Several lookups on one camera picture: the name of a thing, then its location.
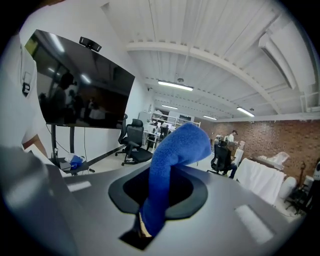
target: floor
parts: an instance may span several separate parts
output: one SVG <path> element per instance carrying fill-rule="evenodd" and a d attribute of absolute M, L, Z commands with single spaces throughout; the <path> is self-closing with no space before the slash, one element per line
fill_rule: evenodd
<path fill-rule="evenodd" d="M 108 157 L 100 160 L 99 162 L 91 165 L 90 168 L 94 169 L 96 173 L 108 172 L 108 171 L 121 169 L 121 168 L 128 168 L 129 165 L 127 166 L 121 165 L 121 163 L 125 160 L 125 156 L 126 156 L 125 154 L 118 154 L 118 156 L 116 156 L 115 153 L 113 153 Z M 195 162 L 195 163 L 189 164 L 189 166 L 206 172 L 207 170 L 212 169 L 211 168 L 212 159 L 213 159 L 213 155 L 209 155 L 208 157 L 199 161 L 198 163 Z M 150 162 L 151 160 L 147 162 L 135 164 L 134 166 L 138 169 Z M 85 171 L 83 173 L 83 175 L 87 175 L 87 174 L 91 174 L 91 172 L 87 173 Z M 287 206 L 288 206 L 288 203 L 284 203 L 284 201 L 281 198 L 278 198 L 275 204 L 273 205 L 273 207 L 275 207 L 289 223 L 301 217 L 300 215 L 295 215 L 295 211 L 292 207 L 286 210 Z"/>

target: person sitting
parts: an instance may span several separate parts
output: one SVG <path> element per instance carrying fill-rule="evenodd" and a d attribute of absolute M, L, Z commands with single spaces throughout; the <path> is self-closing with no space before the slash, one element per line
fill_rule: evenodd
<path fill-rule="evenodd" d="M 225 158 L 224 162 L 224 169 L 223 175 L 226 175 L 229 170 L 231 170 L 231 175 L 229 176 L 230 179 L 233 179 L 235 177 L 236 171 L 238 167 L 232 163 L 232 161 L 235 160 L 235 157 L 231 156 L 231 152 L 234 150 L 235 144 L 233 142 L 229 142 L 226 146 L 226 149 L 228 150 L 227 156 Z"/>

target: white shelving unit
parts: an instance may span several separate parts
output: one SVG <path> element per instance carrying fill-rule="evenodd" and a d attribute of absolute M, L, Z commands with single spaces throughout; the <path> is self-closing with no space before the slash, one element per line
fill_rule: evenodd
<path fill-rule="evenodd" d="M 168 118 L 173 119 L 174 122 L 161 119 L 160 117 L 165 117 L 167 119 Z M 170 115 L 166 115 L 166 114 L 159 114 L 159 113 L 152 113 L 152 120 L 163 121 L 165 123 L 172 124 L 176 128 L 179 126 L 182 126 L 185 123 L 192 123 L 192 124 L 196 125 L 197 127 L 200 127 L 200 124 L 201 124 L 201 122 L 191 122 L 191 121 L 184 120 L 184 119 L 181 119 L 178 117 L 174 117 L 174 116 L 170 116 Z"/>

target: white ceiling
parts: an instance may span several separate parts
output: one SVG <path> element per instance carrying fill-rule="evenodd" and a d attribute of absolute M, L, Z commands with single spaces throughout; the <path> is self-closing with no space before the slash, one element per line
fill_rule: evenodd
<path fill-rule="evenodd" d="M 301 113 L 292 90 L 258 47 L 273 26 L 290 22 L 273 0 L 110 0 L 103 8 L 148 88 L 155 106 L 218 119 Z M 158 80 L 194 87 L 183 91 Z"/>

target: white sheet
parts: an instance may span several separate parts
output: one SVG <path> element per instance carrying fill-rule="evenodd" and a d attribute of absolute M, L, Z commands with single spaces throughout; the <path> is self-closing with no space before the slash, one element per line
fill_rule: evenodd
<path fill-rule="evenodd" d="M 236 171 L 236 177 L 243 187 L 273 205 L 285 174 L 245 158 Z"/>

